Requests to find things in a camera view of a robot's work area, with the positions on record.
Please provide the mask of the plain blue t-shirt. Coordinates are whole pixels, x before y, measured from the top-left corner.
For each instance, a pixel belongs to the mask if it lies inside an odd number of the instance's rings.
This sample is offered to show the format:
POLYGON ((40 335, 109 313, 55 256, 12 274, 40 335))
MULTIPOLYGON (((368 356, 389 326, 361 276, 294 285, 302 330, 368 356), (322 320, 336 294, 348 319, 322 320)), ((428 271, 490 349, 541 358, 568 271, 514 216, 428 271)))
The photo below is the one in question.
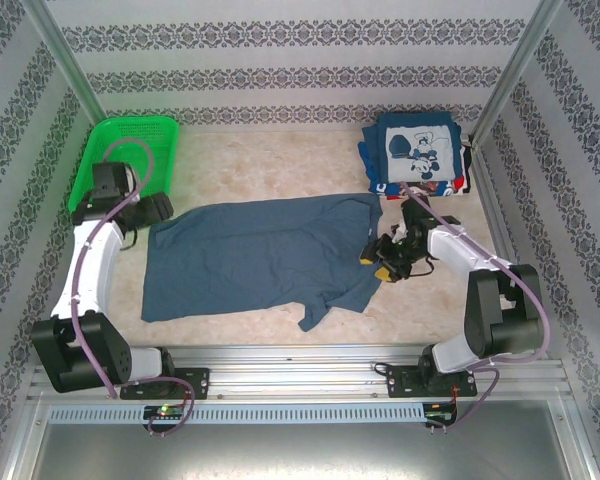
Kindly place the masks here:
POLYGON ((380 286, 359 256, 382 216, 371 193, 224 203, 154 225, 148 235, 141 318, 304 306, 299 328, 332 308, 365 310, 380 286))

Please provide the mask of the green plastic basket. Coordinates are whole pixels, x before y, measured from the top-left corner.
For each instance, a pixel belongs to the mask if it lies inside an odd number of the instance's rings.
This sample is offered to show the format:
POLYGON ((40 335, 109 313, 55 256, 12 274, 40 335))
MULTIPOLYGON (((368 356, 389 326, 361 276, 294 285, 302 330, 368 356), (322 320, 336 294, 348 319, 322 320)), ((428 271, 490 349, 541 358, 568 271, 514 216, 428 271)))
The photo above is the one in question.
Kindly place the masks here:
POLYGON ((71 213, 76 210, 84 194, 94 187, 92 165, 100 163, 108 147, 123 138, 143 141, 154 156, 151 177, 140 197, 170 192, 179 124, 166 116, 112 117, 96 125, 89 135, 68 200, 71 213))

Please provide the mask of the folded colourful print t-shirt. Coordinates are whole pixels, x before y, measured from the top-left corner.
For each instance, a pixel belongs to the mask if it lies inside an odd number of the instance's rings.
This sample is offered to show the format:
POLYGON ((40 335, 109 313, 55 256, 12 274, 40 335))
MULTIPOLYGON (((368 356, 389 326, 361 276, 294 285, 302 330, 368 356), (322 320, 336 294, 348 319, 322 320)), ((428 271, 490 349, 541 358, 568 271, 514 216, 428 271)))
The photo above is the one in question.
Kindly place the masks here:
POLYGON ((394 200, 406 198, 407 189, 411 189, 416 194, 430 197, 448 197, 461 196, 468 194, 471 187, 464 177, 451 181, 428 181, 428 182, 398 182, 398 183, 378 183, 371 182, 369 191, 376 195, 394 200))

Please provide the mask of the folded royal blue t-shirt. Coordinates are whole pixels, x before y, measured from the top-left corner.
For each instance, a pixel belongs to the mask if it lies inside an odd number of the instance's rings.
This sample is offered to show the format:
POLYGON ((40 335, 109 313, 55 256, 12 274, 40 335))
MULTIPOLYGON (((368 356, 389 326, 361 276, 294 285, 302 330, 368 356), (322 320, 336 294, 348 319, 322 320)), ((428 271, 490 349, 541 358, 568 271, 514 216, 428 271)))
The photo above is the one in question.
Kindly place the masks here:
POLYGON ((368 147, 364 141, 361 141, 357 144, 357 148, 365 169, 365 175, 370 182, 370 188, 374 189, 375 185, 378 183, 378 175, 376 173, 374 162, 371 160, 368 147))

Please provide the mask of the folded navy cartoon print t-shirt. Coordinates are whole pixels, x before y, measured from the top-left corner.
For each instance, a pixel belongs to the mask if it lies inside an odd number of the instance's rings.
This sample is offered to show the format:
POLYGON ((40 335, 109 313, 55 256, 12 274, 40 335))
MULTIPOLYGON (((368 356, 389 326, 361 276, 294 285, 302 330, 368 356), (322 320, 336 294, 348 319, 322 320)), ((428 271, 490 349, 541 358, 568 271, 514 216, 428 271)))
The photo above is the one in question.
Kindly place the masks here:
POLYGON ((374 182, 451 181, 462 173, 461 128, 448 111, 384 113, 362 135, 374 182))

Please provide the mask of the grey metal front panel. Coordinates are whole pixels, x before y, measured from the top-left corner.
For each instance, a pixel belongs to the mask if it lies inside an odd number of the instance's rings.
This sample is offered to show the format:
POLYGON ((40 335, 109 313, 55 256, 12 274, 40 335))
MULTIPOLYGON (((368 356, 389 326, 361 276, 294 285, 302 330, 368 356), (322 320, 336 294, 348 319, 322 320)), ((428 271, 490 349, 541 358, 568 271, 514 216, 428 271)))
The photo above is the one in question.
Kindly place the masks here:
POLYGON ((417 423, 49 422, 30 480, 600 480, 563 405, 492 402, 450 430, 417 423))

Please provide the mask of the left small circuit board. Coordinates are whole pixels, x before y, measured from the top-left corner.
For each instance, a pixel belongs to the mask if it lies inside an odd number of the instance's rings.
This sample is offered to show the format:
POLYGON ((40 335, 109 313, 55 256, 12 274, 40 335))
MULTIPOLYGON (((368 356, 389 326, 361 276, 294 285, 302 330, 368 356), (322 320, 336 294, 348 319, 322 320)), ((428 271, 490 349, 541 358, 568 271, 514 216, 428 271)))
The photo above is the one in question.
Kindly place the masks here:
POLYGON ((180 420, 184 415, 184 408, 181 406, 161 405, 161 406, 146 406, 143 411, 143 419, 149 421, 151 419, 162 420, 180 420))

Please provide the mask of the aluminium side rail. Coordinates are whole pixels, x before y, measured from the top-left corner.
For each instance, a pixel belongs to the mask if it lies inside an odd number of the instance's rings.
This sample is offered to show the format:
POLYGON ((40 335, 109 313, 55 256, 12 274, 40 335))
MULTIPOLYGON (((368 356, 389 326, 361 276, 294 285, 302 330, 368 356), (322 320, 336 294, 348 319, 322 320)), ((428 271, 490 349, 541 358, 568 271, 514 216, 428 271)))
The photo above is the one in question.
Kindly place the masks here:
POLYGON ((492 325, 494 359, 503 363, 533 362, 545 355, 550 341, 548 316, 541 301, 537 271, 520 264, 509 238, 506 219, 481 151, 472 151, 472 184, 477 189, 495 248, 498 292, 510 308, 498 310, 492 325))

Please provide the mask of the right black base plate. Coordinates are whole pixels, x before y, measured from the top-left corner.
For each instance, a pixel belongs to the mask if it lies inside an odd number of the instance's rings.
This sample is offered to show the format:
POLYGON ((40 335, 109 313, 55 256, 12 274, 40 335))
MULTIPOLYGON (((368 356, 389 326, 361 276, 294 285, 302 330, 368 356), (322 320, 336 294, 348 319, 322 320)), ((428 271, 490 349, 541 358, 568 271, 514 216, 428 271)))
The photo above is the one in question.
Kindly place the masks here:
POLYGON ((475 379, 468 372, 424 374, 415 366, 393 366, 386 372, 390 398, 442 398, 477 395, 475 379))

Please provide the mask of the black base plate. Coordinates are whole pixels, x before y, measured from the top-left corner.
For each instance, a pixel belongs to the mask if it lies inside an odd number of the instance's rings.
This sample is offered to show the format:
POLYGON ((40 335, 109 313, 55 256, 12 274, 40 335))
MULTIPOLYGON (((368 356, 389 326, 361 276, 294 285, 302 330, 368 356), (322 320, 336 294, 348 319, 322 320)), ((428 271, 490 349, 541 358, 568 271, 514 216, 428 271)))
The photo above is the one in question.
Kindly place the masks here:
POLYGON ((145 383, 132 382, 120 390, 122 400, 178 400, 185 397, 205 400, 210 383, 208 368, 176 368, 173 380, 149 379, 145 383))
POLYGON ((424 374, 415 366, 393 366, 386 372, 390 398, 442 398, 477 395, 475 379, 468 372, 424 374))

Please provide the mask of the aluminium front rail frame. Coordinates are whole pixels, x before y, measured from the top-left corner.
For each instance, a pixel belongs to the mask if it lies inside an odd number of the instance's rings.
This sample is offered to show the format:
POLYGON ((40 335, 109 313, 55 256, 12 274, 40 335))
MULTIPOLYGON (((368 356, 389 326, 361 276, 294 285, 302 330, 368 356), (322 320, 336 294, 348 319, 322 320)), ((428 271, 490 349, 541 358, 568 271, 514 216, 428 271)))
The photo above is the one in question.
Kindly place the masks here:
MULTIPOLYGON (((210 370, 208 403, 303 403, 391 401, 376 363, 411 365, 424 345, 298 345, 168 347, 177 367, 210 370)), ((552 400, 573 397, 561 360, 501 364, 487 400, 552 400)), ((104 388, 59 394, 41 366, 27 403, 103 404, 104 388)))

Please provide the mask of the aluminium corner post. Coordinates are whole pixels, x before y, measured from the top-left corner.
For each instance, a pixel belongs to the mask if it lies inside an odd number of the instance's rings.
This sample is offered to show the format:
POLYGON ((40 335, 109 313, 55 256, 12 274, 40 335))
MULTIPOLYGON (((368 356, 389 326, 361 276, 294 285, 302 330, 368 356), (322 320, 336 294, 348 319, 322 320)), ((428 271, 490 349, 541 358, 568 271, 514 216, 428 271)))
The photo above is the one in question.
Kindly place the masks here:
POLYGON ((520 37, 502 75, 489 97, 473 130, 472 145, 481 145, 495 123, 533 53, 565 0, 539 0, 537 8, 520 37))
POLYGON ((93 125, 107 118, 86 74, 76 59, 46 0, 20 0, 93 125))

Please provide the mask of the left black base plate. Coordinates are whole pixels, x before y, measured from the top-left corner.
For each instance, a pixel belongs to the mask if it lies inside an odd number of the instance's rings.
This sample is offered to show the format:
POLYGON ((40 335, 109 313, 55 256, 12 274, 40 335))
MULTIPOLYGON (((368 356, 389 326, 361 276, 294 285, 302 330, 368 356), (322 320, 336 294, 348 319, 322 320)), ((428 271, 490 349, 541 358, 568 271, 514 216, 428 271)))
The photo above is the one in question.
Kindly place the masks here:
POLYGON ((210 383, 208 368, 176 368, 173 380, 149 379, 145 383, 132 382, 120 390, 122 400, 178 400, 185 397, 205 400, 210 383))

